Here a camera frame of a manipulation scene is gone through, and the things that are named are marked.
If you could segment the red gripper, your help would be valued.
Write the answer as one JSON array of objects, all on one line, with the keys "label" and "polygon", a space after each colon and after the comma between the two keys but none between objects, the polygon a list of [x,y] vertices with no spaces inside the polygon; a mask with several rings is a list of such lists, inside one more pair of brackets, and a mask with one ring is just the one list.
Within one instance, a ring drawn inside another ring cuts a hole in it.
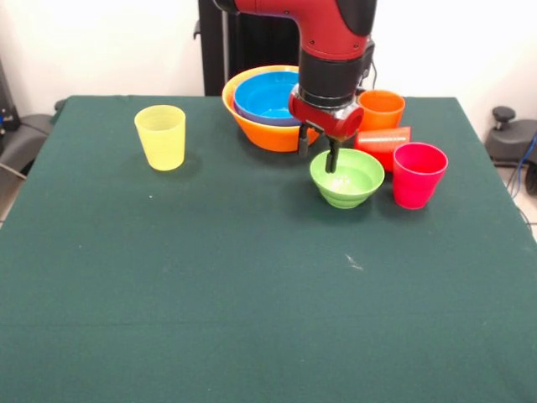
[{"label": "red gripper", "polygon": [[297,84],[289,95],[288,106],[291,115],[300,122],[298,155],[300,157],[308,155],[309,129],[325,134],[330,139],[334,139],[329,141],[330,150],[326,156],[326,173],[335,173],[339,142],[344,142],[356,134],[364,116],[364,110],[357,102],[357,94],[354,93],[340,106],[318,106],[305,99],[305,92]]}]

